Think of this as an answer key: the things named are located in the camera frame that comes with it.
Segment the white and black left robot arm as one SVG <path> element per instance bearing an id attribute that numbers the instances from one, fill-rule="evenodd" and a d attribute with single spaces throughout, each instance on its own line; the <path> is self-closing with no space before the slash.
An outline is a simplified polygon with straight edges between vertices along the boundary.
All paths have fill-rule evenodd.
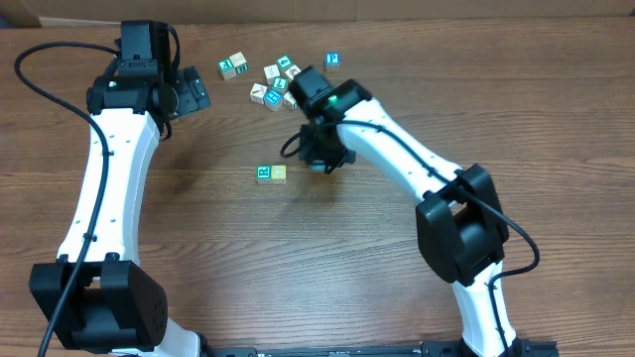
<path id="1" fill-rule="evenodd" d="M 90 125 L 74 222 L 56 260 L 34 265 L 29 288 L 69 350 L 115 356 L 207 356 L 203 335 L 170 319 L 165 290 L 140 267 L 138 225 L 146 175 L 170 121 L 210 100 L 195 67 L 145 67 L 99 76 L 87 91 Z"/>

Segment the green R wooden block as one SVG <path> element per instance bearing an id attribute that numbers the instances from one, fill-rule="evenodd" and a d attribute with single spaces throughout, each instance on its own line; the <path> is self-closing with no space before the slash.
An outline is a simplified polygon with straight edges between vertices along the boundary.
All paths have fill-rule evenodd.
<path id="1" fill-rule="evenodd" d="M 258 183 L 269 183 L 272 181 L 272 167 L 260 165 L 256 170 L 256 180 Z"/>

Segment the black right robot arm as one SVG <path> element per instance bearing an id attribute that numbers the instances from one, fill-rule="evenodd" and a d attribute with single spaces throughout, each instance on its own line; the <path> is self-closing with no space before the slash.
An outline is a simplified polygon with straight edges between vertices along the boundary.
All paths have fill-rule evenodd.
<path id="1" fill-rule="evenodd" d="M 417 239 L 428 266 L 451 284 L 462 320 L 461 352 L 512 356 L 520 341 L 502 294 L 503 245 L 518 226 L 506 217 L 490 174 L 465 170 L 427 149 L 358 82 L 338 87 L 307 70 L 290 86 L 308 118 L 296 151 L 326 173 L 361 155 L 415 203 Z"/>

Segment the white block blue side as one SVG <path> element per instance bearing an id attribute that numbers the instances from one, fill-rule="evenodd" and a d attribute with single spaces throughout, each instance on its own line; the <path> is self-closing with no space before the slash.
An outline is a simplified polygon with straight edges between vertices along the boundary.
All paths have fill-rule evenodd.
<path id="1" fill-rule="evenodd" d="M 324 172 L 325 170 L 325 165 L 321 164 L 321 165 L 311 165 L 310 166 L 310 171 L 314 172 L 314 173 L 319 173 L 319 172 Z"/>

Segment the yellow G wooden block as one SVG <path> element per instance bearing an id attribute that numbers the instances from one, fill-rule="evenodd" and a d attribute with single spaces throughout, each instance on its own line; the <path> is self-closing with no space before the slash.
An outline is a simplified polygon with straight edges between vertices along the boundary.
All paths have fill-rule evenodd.
<path id="1" fill-rule="evenodd" d="M 271 167 L 272 183 L 285 183 L 287 179 L 287 169 L 284 165 L 275 165 Z"/>

